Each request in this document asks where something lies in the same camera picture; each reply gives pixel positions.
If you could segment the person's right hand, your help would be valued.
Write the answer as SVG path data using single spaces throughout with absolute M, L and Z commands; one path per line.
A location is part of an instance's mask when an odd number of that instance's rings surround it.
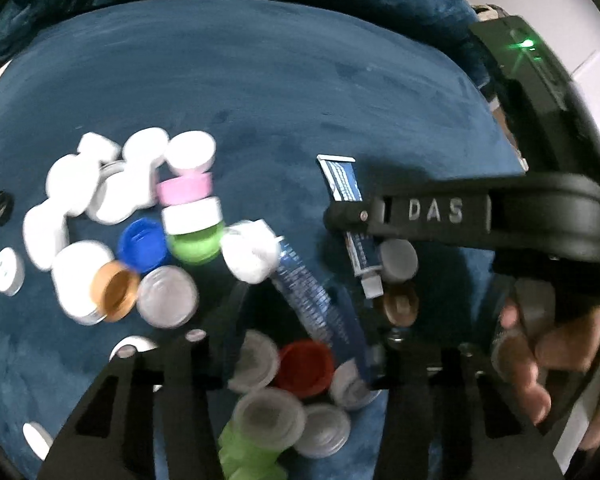
M 500 314 L 504 341 L 495 353 L 496 365 L 516 393 L 520 407 L 537 425 L 552 407 L 548 391 L 539 383 L 542 368 L 585 372 L 593 363 L 600 345 L 600 306 L 572 323 L 559 326 L 530 344 L 520 329 L 520 312 L 507 300 Z M 600 402 L 580 449 L 594 452 L 600 447 Z

